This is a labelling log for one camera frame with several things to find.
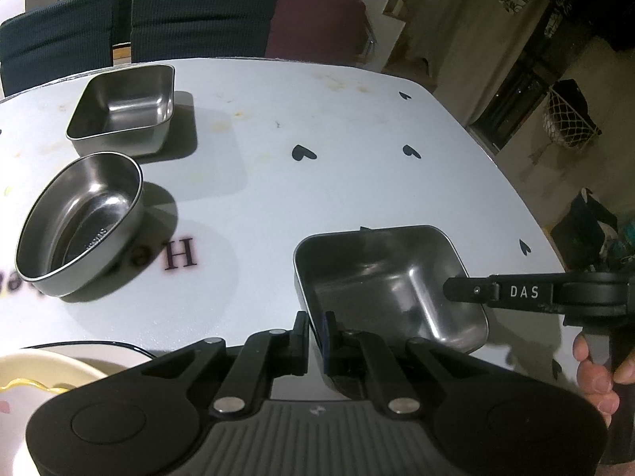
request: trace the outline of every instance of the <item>white mesh net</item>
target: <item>white mesh net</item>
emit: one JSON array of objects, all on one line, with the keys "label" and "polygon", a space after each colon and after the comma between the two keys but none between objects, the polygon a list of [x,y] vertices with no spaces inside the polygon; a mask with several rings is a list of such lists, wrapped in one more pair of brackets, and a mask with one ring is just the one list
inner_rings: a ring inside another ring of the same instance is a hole
[{"label": "white mesh net", "polygon": [[589,125],[553,88],[549,89],[547,99],[542,121],[553,143],[581,150],[598,135],[598,128]]}]

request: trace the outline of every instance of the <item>yellow wavy line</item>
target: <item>yellow wavy line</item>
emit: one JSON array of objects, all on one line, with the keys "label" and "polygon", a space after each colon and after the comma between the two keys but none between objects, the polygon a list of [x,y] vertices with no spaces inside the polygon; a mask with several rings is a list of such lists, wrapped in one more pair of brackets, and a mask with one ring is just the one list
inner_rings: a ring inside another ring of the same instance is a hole
[{"label": "yellow wavy line", "polygon": [[35,388],[39,388],[40,390],[44,390],[45,392],[53,393],[55,395],[59,395],[69,390],[68,388],[60,388],[58,386],[53,386],[49,388],[45,384],[40,383],[39,381],[28,380],[27,378],[16,378],[14,380],[9,381],[9,383],[7,383],[6,386],[0,386],[0,392],[9,390],[10,388],[14,388],[15,386],[33,386]]}]

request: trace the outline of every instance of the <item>silver screw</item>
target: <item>silver screw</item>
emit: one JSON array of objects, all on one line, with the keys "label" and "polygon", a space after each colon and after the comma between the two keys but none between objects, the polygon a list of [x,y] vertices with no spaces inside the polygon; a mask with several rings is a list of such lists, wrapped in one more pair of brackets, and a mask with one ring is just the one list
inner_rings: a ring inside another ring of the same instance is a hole
[{"label": "silver screw", "polygon": [[412,397],[397,397],[388,403],[388,408],[399,415],[414,413],[421,407],[421,404]]},{"label": "silver screw", "polygon": [[244,401],[240,397],[221,397],[214,401],[214,409],[219,413],[235,413],[244,408]]}]

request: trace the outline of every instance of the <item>metal container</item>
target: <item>metal container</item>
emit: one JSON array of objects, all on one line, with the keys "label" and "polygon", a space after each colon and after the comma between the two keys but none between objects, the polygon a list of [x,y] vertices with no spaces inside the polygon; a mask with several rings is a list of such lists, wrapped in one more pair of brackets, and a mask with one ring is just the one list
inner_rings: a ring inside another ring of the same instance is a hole
[{"label": "metal container", "polygon": [[88,82],[66,137],[80,155],[104,150],[133,157],[155,154],[163,146],[173,112],[173,66],[107,71]]},{"label": "metal container", "polygon": [[20,276],[51,296],[93,280],[116,260],[144,214],[139,165],[118,152],[82,157],[44,189],[15,254]]},{"label": "metal container", "polygon": [[296,248],[296,276],[318,343],[325,311],[346,329],[374,332],[394,349],[420,336],[462,352],[487,341],[479,304],[450,303],[448,277],[466,276],[447,236],[423,225],[310,236]]}]

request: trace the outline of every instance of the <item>fingernail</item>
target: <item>fingernail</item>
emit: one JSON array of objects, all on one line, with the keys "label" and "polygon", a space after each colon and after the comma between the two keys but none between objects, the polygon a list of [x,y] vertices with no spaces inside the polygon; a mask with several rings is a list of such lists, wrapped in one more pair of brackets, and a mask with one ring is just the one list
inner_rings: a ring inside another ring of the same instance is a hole
[{"label": "fingernail", "polygon": [[597,393],[607,393],[611,391],[611,379],[607,376],[600,376],[593,380],[593,390]]},{"label": "fingernail", "polygon": [[633,377],[633,363],[625,362],[615,371],[614,380],[615,383],[629,383],[629,380]]},{"label": "fingernail", "polygon": [[618,403],[614,399],[604,399],[598,404],[598,410],[602,413],[608,413],[612,415],[617,410]]}]

